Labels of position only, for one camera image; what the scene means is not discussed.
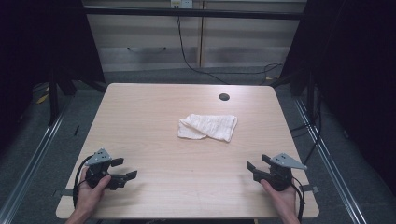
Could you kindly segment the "metal floor rail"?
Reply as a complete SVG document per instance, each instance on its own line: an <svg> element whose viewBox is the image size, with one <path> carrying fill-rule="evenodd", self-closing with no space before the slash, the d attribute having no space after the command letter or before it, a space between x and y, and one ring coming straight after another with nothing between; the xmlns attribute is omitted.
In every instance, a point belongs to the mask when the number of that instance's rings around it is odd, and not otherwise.
<svg viewBox="0 0 396 224"><path fill-rule="evenodd" d="M0 224L11 224L62 125L73 96L63 96L59 114L50 119L50 103L32 104L21 129L0 161Z"/></svg>
<svg viewBox="0 0 396 224"><path fill-rule="evenodd" d="M345 179L332 158L332 154L330 153L325 141L322 139L318 125L308 117L308 109L304 105L303 100L301 98L297 98L294 102L302 120L304 121L304 125L314 142L315 149L321 157L353 224L368 224L363 212L361 211L361 207L351 193Z"/></svg>

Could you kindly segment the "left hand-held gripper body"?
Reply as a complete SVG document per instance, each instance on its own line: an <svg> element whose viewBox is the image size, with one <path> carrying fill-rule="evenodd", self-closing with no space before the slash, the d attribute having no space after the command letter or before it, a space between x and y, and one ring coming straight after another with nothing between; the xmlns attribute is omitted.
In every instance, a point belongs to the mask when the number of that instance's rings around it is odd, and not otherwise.
<svg viewBox="0 0 396 224"><path fill-rule="evenodd" d="M125 186L127 182L126 175L111 175L108 172L112 160L114 159L107 151L104 148L100 148L85 162L85 165L88 167L85 180L91 188L96 187L100 179L106 175L111 177L111 180L106 186L107 189L116 190Z"/></svg>

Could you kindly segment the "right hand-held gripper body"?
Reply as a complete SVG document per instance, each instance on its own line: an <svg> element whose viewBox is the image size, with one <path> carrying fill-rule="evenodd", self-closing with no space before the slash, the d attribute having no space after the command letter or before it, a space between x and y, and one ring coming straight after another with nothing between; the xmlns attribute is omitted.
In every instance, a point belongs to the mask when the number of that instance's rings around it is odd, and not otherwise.
<svg viewBox="0 0 396 224"><path fill-rule="evenodd" d="M295 160L286 153L280 153L271 158L272 164L269 164L269 172L255 169L253 172L253 180L261 182L265 179L276 191L283 191L291 185L292 171L291 169L306 170L307 166Z"/></svg>

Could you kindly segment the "person's left hand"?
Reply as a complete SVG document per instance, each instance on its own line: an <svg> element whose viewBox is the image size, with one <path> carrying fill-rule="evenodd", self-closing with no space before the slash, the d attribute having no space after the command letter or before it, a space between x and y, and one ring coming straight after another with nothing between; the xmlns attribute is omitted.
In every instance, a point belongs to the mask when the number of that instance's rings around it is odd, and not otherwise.
<svg viewBox="0 0 396 224"><path fill-rule="evenodd" d="M81 217L90 217L93 214L105 193L107 184L111 180L111 177L106 175L100 179L96 187L91 188L85 181L86 172L86 168L81 172L81 182L78 186L78 202L75 209L75 212Z"/></svg>

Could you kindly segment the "black horizontal frame bar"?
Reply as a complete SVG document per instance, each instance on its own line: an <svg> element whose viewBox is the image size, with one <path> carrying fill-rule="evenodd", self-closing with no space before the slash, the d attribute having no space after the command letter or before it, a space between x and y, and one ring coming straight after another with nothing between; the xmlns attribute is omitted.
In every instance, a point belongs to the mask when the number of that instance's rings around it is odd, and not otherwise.
<svg viewBox="0 0 396 224"><path fill-rule="evenodd" d="M172 9L172 8L128 8L128 7L84 7L86 14L95 15L133 15L133 16L175 16L202 18L264 19L298 21L303 13L231 11L209 9Z"/></svg>

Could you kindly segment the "black curtain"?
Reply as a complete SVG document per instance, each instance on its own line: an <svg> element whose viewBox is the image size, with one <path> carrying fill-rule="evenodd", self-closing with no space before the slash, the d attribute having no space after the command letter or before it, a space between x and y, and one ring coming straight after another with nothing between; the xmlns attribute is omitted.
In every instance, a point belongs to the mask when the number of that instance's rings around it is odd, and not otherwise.
<svg viewBox="0 0 396 224"><path fill-rule="evenodd" d="M281 73L318 85L363 157L396 196L396 0L306 0Z"/></svg>
<svg viewBox="0 0 396 224"><path fill-rule="evenodd" d="M82 0L0 0L0 152L11 143L33 88L55 79L103 82Z"/></svg>

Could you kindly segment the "black stand leg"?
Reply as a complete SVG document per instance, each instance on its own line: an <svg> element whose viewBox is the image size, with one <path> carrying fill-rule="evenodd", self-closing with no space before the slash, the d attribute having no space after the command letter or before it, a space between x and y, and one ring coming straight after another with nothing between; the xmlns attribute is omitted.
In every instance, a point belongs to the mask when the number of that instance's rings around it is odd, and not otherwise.
<svg viewBox="0 0 396 224"><path fill-rule="evenodd" d="M49 105L50 105L49 126L52 126L59 115L57 81L53 70L51 70L49 73Z"/></svg>

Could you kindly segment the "white towel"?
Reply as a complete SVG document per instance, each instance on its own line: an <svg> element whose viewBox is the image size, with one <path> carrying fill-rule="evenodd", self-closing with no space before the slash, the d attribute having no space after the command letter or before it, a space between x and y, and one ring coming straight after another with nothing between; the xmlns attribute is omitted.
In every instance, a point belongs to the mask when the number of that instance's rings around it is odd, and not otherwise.
<svg viewBox="0 0 396 224"><path fill-rule="evenodd" d="M193 140L212 138L229 143L238 118L234 115L190 114L178 122L177 136Z"/></svg>

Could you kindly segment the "person's right hand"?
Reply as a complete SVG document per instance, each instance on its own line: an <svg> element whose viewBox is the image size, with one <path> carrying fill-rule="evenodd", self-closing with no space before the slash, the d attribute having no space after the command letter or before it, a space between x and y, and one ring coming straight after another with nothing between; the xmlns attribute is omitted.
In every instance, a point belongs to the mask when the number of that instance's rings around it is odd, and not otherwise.
<svg viewBox="0 0 396 224"><path fill-rule="evenodd" d="M296 215L296 192L293 187L288 187L283 191L276 191L273 187L266 181L262 180L261 185L263 189L269 194L273 206L275 207L279 217L286 215Z"/></svg>

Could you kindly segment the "white wall power outlet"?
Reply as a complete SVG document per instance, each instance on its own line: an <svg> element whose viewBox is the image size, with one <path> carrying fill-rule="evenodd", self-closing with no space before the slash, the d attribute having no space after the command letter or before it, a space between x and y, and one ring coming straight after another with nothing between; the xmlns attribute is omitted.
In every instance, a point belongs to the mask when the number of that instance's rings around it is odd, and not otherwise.
<svg viewBox="0 0 396 224"><path fill-rule="evenodd" d="M193 1L192 0L170 0L171 8L185 8L192 9Z"/></svg>

